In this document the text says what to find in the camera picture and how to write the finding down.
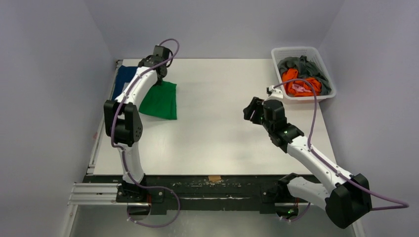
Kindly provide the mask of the green t-shirt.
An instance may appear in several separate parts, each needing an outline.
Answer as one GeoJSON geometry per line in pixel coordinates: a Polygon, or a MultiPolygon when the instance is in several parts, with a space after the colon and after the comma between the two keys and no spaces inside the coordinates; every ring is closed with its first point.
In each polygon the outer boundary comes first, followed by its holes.
{"type": "Polygon", "coordinates": [[[140,104],[139,112],[160,119],[177,120],[177,84],[163,81],[152,86],[140,104]]]}

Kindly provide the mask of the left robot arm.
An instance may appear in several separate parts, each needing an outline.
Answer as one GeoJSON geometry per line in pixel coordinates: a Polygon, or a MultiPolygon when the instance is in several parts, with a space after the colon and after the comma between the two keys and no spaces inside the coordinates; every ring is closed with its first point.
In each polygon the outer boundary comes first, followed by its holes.
{"type": "Polygon", "coordinates": [[[141,202],[147,198],[147,188],[140,184],[145,172],[138,148],[143,133],[138,108],[149,89],[167,75],[167,62],[172,56],[170,49],[156,45],[153,53],[139,62],[121,94],[104,103],[105,132],[111,138],[111,146],[120,154],[124,173],[117,185],[117,202],[141,202]]]}

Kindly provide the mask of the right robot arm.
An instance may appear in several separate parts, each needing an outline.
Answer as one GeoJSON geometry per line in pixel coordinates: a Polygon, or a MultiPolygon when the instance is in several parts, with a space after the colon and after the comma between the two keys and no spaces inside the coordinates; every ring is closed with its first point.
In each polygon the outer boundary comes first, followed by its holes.
{"type": "Polygon", "coordinates": [[[262,125],[276,147],[298,160],[318,180],[313,183],[297,174],[289,174],[279,181],[280,199],[304,199],[322,208],[341,229],[372,210],[367,178],[362,174],[353,175],[330,159],[322,158],[321,152],[309,144],[308,137],[287,121],[281,101],[254,97],[243,113],[245,120],[262,125]]]}

